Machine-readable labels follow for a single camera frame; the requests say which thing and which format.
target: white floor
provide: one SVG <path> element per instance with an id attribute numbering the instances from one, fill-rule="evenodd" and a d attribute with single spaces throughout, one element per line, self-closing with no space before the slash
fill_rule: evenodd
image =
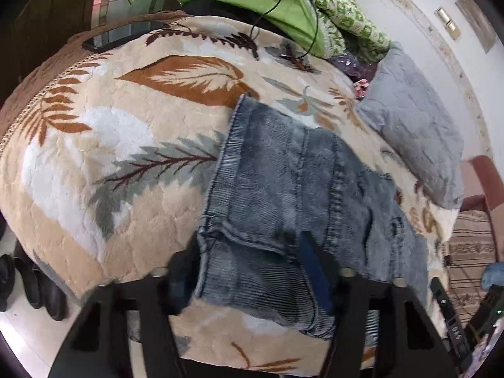
<path id="1" fill-rule="evenodd" d="M 14 251 L 16 236 L 10 229 L 0 241 L 0 255 Z M 54 321 L 44 307 L 34 309 L 26 299 L 21 276 L 16 271 L 16 284 L 8 298 L 8 309 L 0 312 L 0 331 L 32 378 L 47 378 L 52 363 L 80 308 L 69 302 L 69 317 Z M 135 378 L 146 377 L 142 345 L 130 341 Z"/>

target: blue object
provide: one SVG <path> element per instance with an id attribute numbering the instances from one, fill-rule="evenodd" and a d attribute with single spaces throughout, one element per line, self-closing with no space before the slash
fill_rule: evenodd
<path id="1" fill-rule="evenodd" d="M 488 291 L 492 284 L 504 287 L 504 262 L 492 263 L 486 266 L 481 275 L 481 288 Z"/>

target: jeans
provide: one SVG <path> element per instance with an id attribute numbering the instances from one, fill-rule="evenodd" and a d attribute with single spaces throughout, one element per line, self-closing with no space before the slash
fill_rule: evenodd
<path id="1" fill-rule="evenodd" d="M 334 133 L 243 96 L 198 229 L 196 297 L 331 339 L 337 320 L 317 305 L 298 260 L 307 230 L 340 266 L 402 277 L 425 304 L 427 243 L 394 195 L 392 178 Z"/>

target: smartphone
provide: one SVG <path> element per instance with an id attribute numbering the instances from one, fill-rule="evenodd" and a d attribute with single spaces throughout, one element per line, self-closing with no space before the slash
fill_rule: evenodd
<path id="1" fill-rule="evenodd" d="M 102 34 L 98 34 L 90 38 L 89 40 L 85 40 L 82 43 L 82 48 L 100 54 L 111 50 L 112 48 L 120 47 L 128 41 L 135 40 L 152 30 L 166 27 L 166 24 L 158 21 L 132 22 L 126 26 L 105 31 Z"/>

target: gold switch plate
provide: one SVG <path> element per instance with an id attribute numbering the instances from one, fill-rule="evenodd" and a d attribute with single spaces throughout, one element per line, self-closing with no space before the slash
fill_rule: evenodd
<path id="1" fill-rule="evenodd" d="M 457 40 L 458 37 L 460 37 L 460 28 L 457 27 L 457 25 L 452 20 L 450 15 L 445 11 L 445 9 L 440 7 L 435 11 L 435 14 L 439 17 L 439 19 L 443 23 L 444 29 L 448 32 L 448 34 L 454 40 Z"/>

